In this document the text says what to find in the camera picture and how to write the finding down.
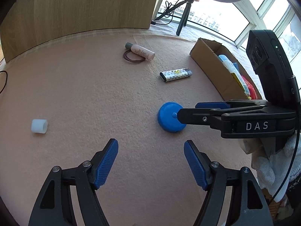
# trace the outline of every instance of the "tripod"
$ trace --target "tripod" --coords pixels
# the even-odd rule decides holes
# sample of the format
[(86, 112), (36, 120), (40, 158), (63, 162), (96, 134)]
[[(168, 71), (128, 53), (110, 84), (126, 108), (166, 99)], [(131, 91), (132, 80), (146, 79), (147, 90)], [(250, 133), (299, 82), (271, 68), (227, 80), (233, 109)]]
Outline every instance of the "tripod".
[(171, 8), (167, 8), (165, 10), (164, 13), (162, 13), (159, 17), (155, 18), (154, 21), (160, 20), (162, 19), (164, 16), (170, 14), (170, 12), (174, 11), (175, 9), (177, 9), (178, 7), (182, 6), (183, 4), (186, 3), (186, 7), (184, 9), (184, 13), (182, 15), (181, 21), (179, 23), (176, 35), (179, 36), (181, 33), (181, 30), (183, 28), (183, 26), (186, 26), (187, 20), (188, 20), (188, 16), (189, 16), (189, 12), (190, 12), (190, 8), (191, 8), (191, 4), (194, 2), (194, 0), (184, 0), (182, 2), (179, 2), (178, 4), (176, 4), (175, 6), (172, 6)]

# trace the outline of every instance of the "wooden panel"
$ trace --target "wooden panel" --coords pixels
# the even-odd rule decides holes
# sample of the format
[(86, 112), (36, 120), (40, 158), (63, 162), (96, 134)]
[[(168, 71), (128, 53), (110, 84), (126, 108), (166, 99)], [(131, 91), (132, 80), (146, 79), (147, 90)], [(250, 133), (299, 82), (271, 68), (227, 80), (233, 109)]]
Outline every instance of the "wooden panel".
[(3, 51), (2, 51), (2, 48), (0, 47), (0, 62), (1, 62), (1, 60), (3, 59)]
[(46, 41), (105, 28), (149, 28), (156, 0), (17, 0), (0, 26), (5, 60)]

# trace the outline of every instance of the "gray bottle cap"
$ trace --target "gray bottle cap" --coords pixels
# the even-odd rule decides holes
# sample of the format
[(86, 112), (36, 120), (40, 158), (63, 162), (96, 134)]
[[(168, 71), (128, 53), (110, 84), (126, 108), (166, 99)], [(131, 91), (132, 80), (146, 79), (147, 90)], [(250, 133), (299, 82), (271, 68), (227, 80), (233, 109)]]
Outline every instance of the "gray bottle cap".
[(125, 48), (131, 49), (132, 45), (133, 45), (132, 43), (127, 42), (126, 45), (125, 45)]
[(187, 71), (187, 73), (188, 73), (188, 75), (189, 75), (189, 76), (192, 76), (192, 71), (191, 71), (190, 69), (188, 69), (188, 68), (185, 68), (184, 70), (186, 70), (186, 71)]

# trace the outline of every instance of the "lighter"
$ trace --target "lighter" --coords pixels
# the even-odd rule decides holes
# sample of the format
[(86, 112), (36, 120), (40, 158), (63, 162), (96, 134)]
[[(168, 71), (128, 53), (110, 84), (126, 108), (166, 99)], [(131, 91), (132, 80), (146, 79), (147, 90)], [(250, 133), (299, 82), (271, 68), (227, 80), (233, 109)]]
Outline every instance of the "lighter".
[(160, 72), (160, 77), (165, 82), (169, 82), (169, 81), (173, 81), (176, 79), (181, 79), (189, 76), (192, 76), (192, 72), (188, 68)]

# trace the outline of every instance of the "cable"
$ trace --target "cable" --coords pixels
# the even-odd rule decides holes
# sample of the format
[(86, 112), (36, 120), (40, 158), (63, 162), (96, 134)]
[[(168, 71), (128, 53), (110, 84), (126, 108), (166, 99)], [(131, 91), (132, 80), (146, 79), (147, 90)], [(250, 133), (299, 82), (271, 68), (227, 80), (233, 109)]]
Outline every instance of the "cable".
[(296, 156), (296, 153), (297, 153), (297, 150), (298, 150), (298, 145), (299, 145), (299, 138), (300, 138), (300, 114), (298, 114), (298, 119), (297, 119), (297, 136), (296, 136), (296, 144), (295, 144), (295, 149), (294, 149), (294, 153), (293, 153), (293, 156), (292, 156), (292, 159), (290, 161), (290, 166), (288, 167), (288, 170), (287, 170), (287, 173), (285, 175), (285, 178), (283, 179), (280, 187), (278, 188), (278, 190), (276, 191), (276, 193), (274, 194), (274, 196), (272, 197), (272, 199), (268, 202), (268, 205), (271, 204), (271, 202), (275, 199), (275, 197), (278, 195), (279, 191), (281, 190), (281, 188), (283, 187), (283, 185), (285, 184), (285, 181), (287, 180), (289, 174), (290, 174), (290, 171), (292, 169), (292, 166), (293, 166), (293, 163), (294, 163), (294, 160), (295, 160), (295, 156)]
[(123, 58), (124, 58), (125, 60), (127, 60), (127, 61), (129, 61), (129, 62), (132, 62), (132, 63), (141, 63), (141, 62), (143, 62), (143, 61), (145, 60), (144, 57), (142, 57), (142, 59), (139, 59), (139, 60), (133, 60), (133, 59), (130, 59), (130, 58), (127, 56), (127, 54), (128, 54), (129, 52), (131, 52), (130, 49), (124, 52)]
[[(166, 7), (165, 11), (168, 10), (168, 9), (170, 9), (172, 6), (175, 6), (175, 5), (172, 5), (171, 2), (165, 1), (165, 7)], [(173, 20), (173, 13), (174, 12), (175, 12), (175, 10), (173, 10), (172, 12), (170, 11), (168, 14), (166, 14), (164, 16), (165, 18), (169, 18), (171, 16), (171, 20), (167, 24), (160, 24), (160, 23), (157, 23), (157, 22), (155, 22), (155, 24), (157, 24), (157, 25), (169, 25), (172, 22), (172, 20)]]
[(0, 94), (3, 92), (4, 88), (6, 87), (6, 83), (7, 83), (7, 72), (5, 70), (1, 70), (0, 73), (5, 72), (6, 73), (6, 79), (5, 79), (5, 84), (4, 87), (2, 88), (2, 90), (0, 91)]

